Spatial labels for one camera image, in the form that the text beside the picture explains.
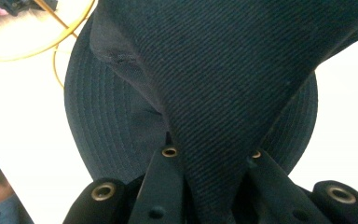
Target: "black fabric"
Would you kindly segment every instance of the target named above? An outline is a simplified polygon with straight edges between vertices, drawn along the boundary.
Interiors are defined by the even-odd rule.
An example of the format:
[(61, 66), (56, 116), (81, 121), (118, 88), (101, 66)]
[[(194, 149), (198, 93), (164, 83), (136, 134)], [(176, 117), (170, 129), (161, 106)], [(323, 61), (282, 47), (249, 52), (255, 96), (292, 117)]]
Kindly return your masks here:
[(227, 221), (255, 149), (294, 167), (316, 111), (298, 90), (358, 39), (358, 1), (101, 0), (94, 19), (65, 81), (92, 176), (130, 182), (169, 130), (204, 223)]

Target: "wire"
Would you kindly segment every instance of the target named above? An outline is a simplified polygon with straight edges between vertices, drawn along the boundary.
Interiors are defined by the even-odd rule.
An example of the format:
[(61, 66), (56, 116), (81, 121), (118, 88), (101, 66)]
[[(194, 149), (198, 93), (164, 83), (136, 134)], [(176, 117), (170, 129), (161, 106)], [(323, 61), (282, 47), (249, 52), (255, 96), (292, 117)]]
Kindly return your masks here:
[(57, 73), (57, 66), (56, 66), (56, 55), (57, 55), (57, 51), (58, 51), (58, 46), (60, 44), (57, 44), (56, 46), (54, 46), (54, 49), (53, 49), (53, 72), (54, 72), (54, 76), (58, 82), (58, 84), (60, 84), (60, 86), (63, 88), (63, 84), (62, 82), (60, 81), (60, 78), (58, 76), (58, 73)]
[(7, 56), (0, 56), (0, 62), (9, 62), (9, 61), (16, 61), (20, 59), (26, 59), (32, 56), (35, 56), (39, 53), (42, 53), (48, 49), (54, 48), (56, 45), (60, 44), (68, 35), (72, 34), (75, 29), (85, 20), (85, 18), (89, 15), (92, 6), (94, 5), (95, 0), (90, 0), (89, 4), (87, 5), (86, 9), (82, 12), (80, 17), (73, 22), (71, 25), (68, 26), (68, 29), (64, 30), (56, 39), (52, 42), (42, 46), (38, 49), (30, 50), (24, 53), (14, 54), (14, 55), (7, 55)]

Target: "gray fabric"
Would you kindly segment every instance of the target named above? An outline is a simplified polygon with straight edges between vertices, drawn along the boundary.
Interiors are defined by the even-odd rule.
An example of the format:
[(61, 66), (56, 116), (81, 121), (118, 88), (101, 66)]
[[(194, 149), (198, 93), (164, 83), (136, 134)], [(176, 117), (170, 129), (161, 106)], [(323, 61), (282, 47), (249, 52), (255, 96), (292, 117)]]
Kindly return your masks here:
[(0, 203), (0, 224), (33, 224), (16, 194)]

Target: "metal grommet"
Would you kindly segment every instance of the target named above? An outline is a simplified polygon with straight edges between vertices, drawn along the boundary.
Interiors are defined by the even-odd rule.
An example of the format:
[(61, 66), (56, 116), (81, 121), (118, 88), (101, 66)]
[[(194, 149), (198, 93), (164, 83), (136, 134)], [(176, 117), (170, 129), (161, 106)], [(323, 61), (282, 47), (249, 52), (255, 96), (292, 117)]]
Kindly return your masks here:
[(356, 203), (356, 197), (349, 191), (330, 185), (326, 188), (328, 196), (340, 203)]
[(91, 197), (95, 201), (105, 201), (111, 198), (116, 192), (116, 187), (113, 183), (106, 182), (101, 184), (100, 186), (96, 187), (92, 193)]
[(165, 157), (175, 157), (178, 155), (178, 152), (174, 147), (167, 147), (162, 150), (162, 155)]
[(254, 159), (257, 159), (257, 158), (260, 158), (261, 157), (261, 152), (260, 151), (257, 151), (253, 156), (252, 158)]

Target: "grommet hole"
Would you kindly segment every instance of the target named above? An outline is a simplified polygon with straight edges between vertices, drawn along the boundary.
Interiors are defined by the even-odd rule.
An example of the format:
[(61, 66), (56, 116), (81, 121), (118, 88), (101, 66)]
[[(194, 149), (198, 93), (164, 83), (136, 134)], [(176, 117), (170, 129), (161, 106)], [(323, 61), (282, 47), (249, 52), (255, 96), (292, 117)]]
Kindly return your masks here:
[(349, 191), (337, 187), (329, 186), (327, 187), (327, 194), (334, 200), (340, 203), (356, 203), (356, 197), (351, 194)]
[(163, 218), (165, 215), (165, 210), (163, 207), (161, 206), (156, 206), (153, 207), (150, 211), (149, 211), (149, 217), (153, 218), (153, 219), (161, 219)]
[(110, 182), (106, 182), (96, 187), (92, 191), (91, 197), (95, 201), (104, 201), (111, 198), (115, 194), (115, 191), (115, 185)]
[(103, 196), (106, 196), (110, 193), (111, 189), (109, 188), (101, 188), (101, 189), (98, 189), (97, 190), (97, 195), (99, 197), (103, 197)]
[(173, 147), (164, 148), (162, 150), (162, 155), (165, 157), (175, 157), (177, 156), (176, 148)]
[(309, 217), (308, 214), (306, 212), (304, 212), (303, 210), (299, 210), (299, 209), (295, 209), (293, 211), (293, 217), (295, 217), (296, 219), (300, 220), (300, 221), (308, 221)]

